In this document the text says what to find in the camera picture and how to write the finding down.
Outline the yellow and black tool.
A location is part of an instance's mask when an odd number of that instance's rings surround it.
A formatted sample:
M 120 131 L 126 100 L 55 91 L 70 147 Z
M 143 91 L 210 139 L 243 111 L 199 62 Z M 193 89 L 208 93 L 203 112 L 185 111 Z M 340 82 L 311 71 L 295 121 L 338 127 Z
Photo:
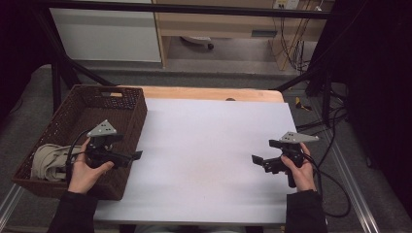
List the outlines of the yellow and black tool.
M 299 97 L 295 97 L 295 107 L 305 111 L 313 111 L 312 107 L 303 105 Z

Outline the white cabinet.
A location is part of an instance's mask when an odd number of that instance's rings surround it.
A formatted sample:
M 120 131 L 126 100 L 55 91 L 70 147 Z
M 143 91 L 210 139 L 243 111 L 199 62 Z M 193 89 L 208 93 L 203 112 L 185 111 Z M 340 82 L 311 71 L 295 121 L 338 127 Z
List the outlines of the white cabinet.
M 73 59 L 161 61 L 152 13 L 51 9 L 51 14 Z

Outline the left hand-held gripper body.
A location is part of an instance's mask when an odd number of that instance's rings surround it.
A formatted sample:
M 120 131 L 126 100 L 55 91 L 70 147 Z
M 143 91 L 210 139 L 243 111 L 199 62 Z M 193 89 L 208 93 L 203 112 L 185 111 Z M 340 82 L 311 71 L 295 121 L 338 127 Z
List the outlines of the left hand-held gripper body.
M 105 162 L 112 161 L 114 168 L 117 169 L 124 161 L 133 161 L 131 155 L 114 152 L 114 143 L 120 142 L 123 135 L 107 119 L 88 131 L 86 136 L 89 138 L 86 153 L 94 166 L 99 167 Z

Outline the white wall socket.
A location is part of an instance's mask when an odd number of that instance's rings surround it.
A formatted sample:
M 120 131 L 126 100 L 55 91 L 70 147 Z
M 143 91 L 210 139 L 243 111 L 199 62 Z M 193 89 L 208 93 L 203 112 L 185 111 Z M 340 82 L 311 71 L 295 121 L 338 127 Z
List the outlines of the white wall socket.
M 275 0 L 273 3 L 274 9 L 296 10 L 299 0 Z

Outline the black metal stand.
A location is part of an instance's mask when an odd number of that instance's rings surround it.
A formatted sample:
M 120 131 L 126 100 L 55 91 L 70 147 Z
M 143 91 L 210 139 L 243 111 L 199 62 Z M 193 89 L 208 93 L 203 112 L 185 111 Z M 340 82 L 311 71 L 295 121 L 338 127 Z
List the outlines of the black metal stand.
M 80 84 L 78 72 L 104 86 L 115 86 L 114 83 L 89 71 L 66 53 L 48 9 L 45 7 L 32 7 L 30 12 L 35 18 L 41 34 L 45 36 L 47 54 L 51 59 L 51 86 L 54 111 L 61 104 L 61 82 L 65 82 L 69 89 L 75 84 Z
M 321 120 L 326 126 L 330 126 L 329 104 L 331 97 L 331 76 L 327 68 L 322 67 L 321 65 L 316 65 L 296 78 L 274 87 L 274 90 L 283 92 L 304 81 L 308 82 L 307 87 L 304 90 L 308 97 L 316 97 L 319 94 L 322 94 Z

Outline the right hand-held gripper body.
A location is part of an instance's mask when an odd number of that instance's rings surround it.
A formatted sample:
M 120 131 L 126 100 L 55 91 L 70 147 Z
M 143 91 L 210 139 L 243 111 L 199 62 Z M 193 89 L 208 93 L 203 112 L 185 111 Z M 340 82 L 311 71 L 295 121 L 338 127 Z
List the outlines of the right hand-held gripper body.
M 318 136 L 309 136 L 296 132 L 287 132 L 279 140 L 270 140 L 269 146 L 271 148 L 279 149 L 282 155 L 288 157 L 296 167 L 301 167 L 304 161 L 305 153 L 302 150 L 301 143 L 316 142 L 319 140 Z M 279 172 L 287 171 L 286 165 L 282 162 L 280 157 L 265 159 L 264 164 L 271 164 Z M 289 187 L 296 187 L 293 177 L 288 175 Z

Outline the light wooden desk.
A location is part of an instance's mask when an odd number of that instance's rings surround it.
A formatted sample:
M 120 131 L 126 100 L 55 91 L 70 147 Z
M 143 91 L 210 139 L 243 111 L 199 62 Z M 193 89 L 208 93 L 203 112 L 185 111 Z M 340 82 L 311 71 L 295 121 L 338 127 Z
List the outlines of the light wooden desk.
M 270 10 L 275 0 L 152 0 L 154 4 L 207 5 Z M 335 0 L 299 0 L 298 11 L 330 12 Z M 241 17 L 222 15 L 154 15 L 158 37 L 259 38 L 271 45 L 278 68 L 284 71 L 295 62 L 298 47 L 317 42 L 324 30 L 323 19 L 283 17 Z

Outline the person's left hand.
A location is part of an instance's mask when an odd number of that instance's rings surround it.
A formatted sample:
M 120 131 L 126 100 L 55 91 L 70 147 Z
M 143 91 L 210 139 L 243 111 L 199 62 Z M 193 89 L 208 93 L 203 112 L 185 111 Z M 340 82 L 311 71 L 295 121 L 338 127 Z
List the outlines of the person's left hand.
M 86 146 L 89 139 L 82 144 L 82 151 L 73 163 L 72 178 L 68 190 L 73 193 L 87 194 L 97 180 L 114 167 L 112 161 L 105 162 L 97 168 L 87 165 Z

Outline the beige cloth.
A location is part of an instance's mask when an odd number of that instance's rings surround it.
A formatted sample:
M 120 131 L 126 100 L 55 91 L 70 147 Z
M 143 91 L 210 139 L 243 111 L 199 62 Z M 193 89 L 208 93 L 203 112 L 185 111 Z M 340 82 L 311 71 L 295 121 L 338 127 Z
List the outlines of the beige cloth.
M 62 182 L 66 180 L 66 160 L 70 147 L 44 144 L 34 153 L 31 179 Z

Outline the black metal frame bar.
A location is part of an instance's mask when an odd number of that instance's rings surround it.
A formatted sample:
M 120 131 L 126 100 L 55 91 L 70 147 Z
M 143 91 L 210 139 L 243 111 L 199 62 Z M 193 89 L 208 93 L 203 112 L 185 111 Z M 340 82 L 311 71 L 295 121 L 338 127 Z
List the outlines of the black metal frame bar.
M 335 14 L 333 13 L 320 11 L 270 10 L 221 6 L 122 3 L 81 0 L 35 0 L 35 2 L 48 8 L 76 10 L 310 19 L 329 19 L 335 17 Z

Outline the black curtain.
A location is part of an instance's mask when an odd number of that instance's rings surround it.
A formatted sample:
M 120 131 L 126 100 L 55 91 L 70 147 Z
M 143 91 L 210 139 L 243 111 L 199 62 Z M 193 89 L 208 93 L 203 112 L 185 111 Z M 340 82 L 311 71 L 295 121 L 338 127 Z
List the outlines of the black curtain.
M 31 80 L 51 62 L 46 35 L 23 0 L 0 0 L 0 123 Z
M 366 154 L 412 218 L 412 0 L 335 0 L 310 64 L 349 88 Z

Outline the office chair base with caster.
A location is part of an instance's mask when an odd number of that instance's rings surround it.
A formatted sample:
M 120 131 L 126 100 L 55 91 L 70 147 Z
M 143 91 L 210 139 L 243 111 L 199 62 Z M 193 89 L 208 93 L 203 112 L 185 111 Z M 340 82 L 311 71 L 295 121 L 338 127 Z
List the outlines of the office chair base with caster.
M 210 37 L 182 36 L 182 39 L 184 39 L 187 42 L 193 43 L 193 44 L 205 45 L 208 50 L 212 50 L 214 48 L 214 45 L 212 44 L 212 40 Z

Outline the aluminium rail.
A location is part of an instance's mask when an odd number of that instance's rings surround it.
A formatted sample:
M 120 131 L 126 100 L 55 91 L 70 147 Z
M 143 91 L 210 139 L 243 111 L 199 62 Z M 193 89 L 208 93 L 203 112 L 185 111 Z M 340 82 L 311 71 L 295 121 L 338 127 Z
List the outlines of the aluminium rail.
M 3 229 L 7 224 L 22 194 L 23 188 L 17 184 L 13 184 L 6 198 L 0 204 L 0 229 Z
M 331 157 L 337 167 L 337 171 L 340 174 L 343 185 L 345 186 L 352 206 L 358 216 L 360 225 L 364 233 L 380 233 L 380 229 L 376 220 L 370 211 L 366 200 L 361 192 L 353 172 L 348 166 L 348 162 L 345 160 L 342 150 L 337 143 L 332 141 L 332 133 L 326 132 L 325 139 L 328 140 L 330 149 L 332 151 Z

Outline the person's right hand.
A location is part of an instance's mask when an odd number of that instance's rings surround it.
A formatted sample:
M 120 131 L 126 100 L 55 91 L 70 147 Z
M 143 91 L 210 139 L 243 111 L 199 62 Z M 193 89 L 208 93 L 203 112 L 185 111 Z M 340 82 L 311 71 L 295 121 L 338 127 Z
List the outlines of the person's right hand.
M 301 167 L 296 167 L 295 164 L 285 155 L 281 156 L 282 162 L 286 165 L 286 175 L 291 175 L 296 185 L 296 191 L 316 191 L 316 185 L 313 177 L 313 166 L 305 159 Z

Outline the brown wicker basket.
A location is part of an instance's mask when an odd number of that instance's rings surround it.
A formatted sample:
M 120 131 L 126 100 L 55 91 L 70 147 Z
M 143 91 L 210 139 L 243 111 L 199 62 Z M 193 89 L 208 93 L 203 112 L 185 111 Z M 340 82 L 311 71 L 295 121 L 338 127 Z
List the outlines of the brown wicker basket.
M 108 120 L 123 136 L 113 151 L 123 155 L 136 152 L 147 115 L 144 92 L 138 87 L 75 85 L 50 123 L 22 160 L 12 181 L 40 197 L 58 198 L 67 190 L 67 183 L 49 182 L 31 176 L 34 154 L 44 144 L 69 146 L 82 144 L 81 133 Z

